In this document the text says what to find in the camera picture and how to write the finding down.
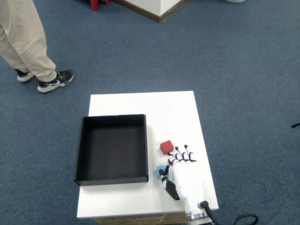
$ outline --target sneaker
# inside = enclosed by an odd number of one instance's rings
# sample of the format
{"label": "sneaker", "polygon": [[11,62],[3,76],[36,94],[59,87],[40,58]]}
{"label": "sneaker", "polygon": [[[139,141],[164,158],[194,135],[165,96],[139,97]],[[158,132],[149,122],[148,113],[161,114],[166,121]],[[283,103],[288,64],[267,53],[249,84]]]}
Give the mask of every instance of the sneaker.
{"label": "sneaker", "polygon": [[15,71],[18,74],[17,80],[19,82],[25,83],[25,82],[29,81],[31,78],[33,78],[33,74],[31,72],[23,73],[19,69],[15,69]]}
{"label": "sneaker", "polygon": [[228,2],[232,2],[232,3],[242,3],[244,2],[245,0],[226,0]]}
{"label": "sneaker", "polygon": [[57,72],[56,78],[50,82],[38,82],[37,90],[42,93],[46,93],[57,89],[59,87],[64,87],[70,83],[74,78],[74,72],[72,70],[65,70]]}

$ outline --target wooden baseboard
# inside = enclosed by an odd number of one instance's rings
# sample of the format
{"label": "wooden baseboard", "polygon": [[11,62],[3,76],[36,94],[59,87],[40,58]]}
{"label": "wooden baseboard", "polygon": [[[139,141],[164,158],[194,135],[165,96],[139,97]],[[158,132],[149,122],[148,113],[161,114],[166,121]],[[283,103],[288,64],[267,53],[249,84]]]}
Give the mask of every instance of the wooden baseboard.
{"label": "wooden baseboard", "polygon": [[166,224],[185,224],[188,221],[185,213],[130,216],[130,217],[108,217],[108,218],[95,218],[93,220],[101,225],[166,225]]}
{"label": "wooden baseboard", "polygon": [[151,12],[149,12],[141,7],[138,7],[136,5],[133,5],[130,2],[125,1],[125,0],[111,0],[111,1],[116,2],[119,5],[124,6],[138,14],[145,16],[145,17],[148,17],[149,19],[152,19],[158,23],[162,23],[167,18],[169,18],[174,12],[176,12],[181,6],[183,6],[188,0],[180,0],[179,2],[176,3],[176,5],[174,5],[172,8],[170,8],[168,11],[166,11],[161,16],[151,13]]}

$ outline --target pant leg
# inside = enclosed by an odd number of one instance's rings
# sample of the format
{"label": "pant leg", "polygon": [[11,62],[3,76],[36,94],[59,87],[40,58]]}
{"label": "pant leg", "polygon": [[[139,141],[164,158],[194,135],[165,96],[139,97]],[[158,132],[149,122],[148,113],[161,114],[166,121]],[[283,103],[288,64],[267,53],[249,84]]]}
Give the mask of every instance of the pant leg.
{"label": "pant leg", "polygon": [[0,55],[4,58],[4,60],[15,69],[19,69],[24,73],[29,72],[29,69],[20,58],[15,49],[11,46],[4,28],[0,25]]}
{"label": "pant leg", "polygon": [[43,25],[32,0],[0,0],[0,24],[24,64],[39,80],[56,77],[56,66],[47,56]]}

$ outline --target black cable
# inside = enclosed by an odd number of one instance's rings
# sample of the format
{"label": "black cable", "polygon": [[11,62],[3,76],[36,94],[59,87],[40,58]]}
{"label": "black cable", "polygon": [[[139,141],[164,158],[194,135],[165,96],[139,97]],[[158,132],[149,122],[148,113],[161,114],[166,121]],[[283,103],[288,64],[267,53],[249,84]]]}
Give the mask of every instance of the black cable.
{"label": "black cable", "polygon": [[[211,210],[210,210],[210,207],[209,207],[207,201],[201,202],[201,203],[200,203],[200,207],[203,208],[203,209],[205,209],[207,215],[211,218],[211,220],[212,220],[216,225],[221,225],[220,223],[218,223],[218,222],[214,219],[214,217],[213,217],[213,215],[212,215],[212,212],[211,212]],[[243,218],[247,218],[247,217],[253,217],[253,218],[255,218],[255,221],[254,221],[254,222],[252,222],[252,223],[250,223],[250,224],[247,224],[247,225],[255,225],[255,224],[257,224],[257,222],[258,222],[258,217],[257,217],[257,215],[252,214],[252,213],[248,213],[248,214],[243,214],[243,215],[240,215],[240,216],[236,217],[236,218],[234,219],[232,225],[236,225],[237,222],[238,222],[239,220],[241,220],[241,219],[243,219]]]}
{"label": "black cable", "polygon": [[295,128],[295,127],[297,127],[297,126],[300,126],[300,123],[297,123],[297,124],[292,125],[292,128]]}

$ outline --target robot finger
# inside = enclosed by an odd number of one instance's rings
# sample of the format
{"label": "robot finger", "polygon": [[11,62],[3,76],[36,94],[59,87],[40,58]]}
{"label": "robot finger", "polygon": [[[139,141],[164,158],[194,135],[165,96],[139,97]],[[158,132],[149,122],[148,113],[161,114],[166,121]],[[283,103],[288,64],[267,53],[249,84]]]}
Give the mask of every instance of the robot finger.
{"label": "robot finger", "polygon": [[184,148],[187,150],[187,154],[188,154],[189,160],[190,160],[192,163],[196,162],[194,153],[193,153],[192,151],[189,150],[189,147],[188,147],[187,145],[184,145]]}
{"label": "robot finger", "polygon": [[173,152],[169,152],[168,155],[169,156],[173,156],[175,159],[177,159],[180,162],[183,160],[183,158],[182,158],[181,154],[179,153],[179,151],[174,152],[174,153]]}
{"label": "robot finger", "polygon": [[176,163],[179,163],[179,160],[175,159],[175,158],[169,158],[168,159],[168,164],[171,166],[174,166]]}
{"label": "robot finger", "polygon": [[166,165],[165,170],[160,169],[159,170],[159,175],[160,176],[166,176],[169,173],[169,167],[170,167],[170,165]]}
{"label": "robot finger", "polygon": [[190,159],[189,159],[189,157],[188,157],[188,152],[187,152],[186,149],[183,150],[183,149],[180,149],[180,148],[178,148],[178,147],[175,147],[175,149],[176,149],[178,152],[181,153],[181,157],[183,158],[183,160],[184,160],[185,162],[190,161]]}

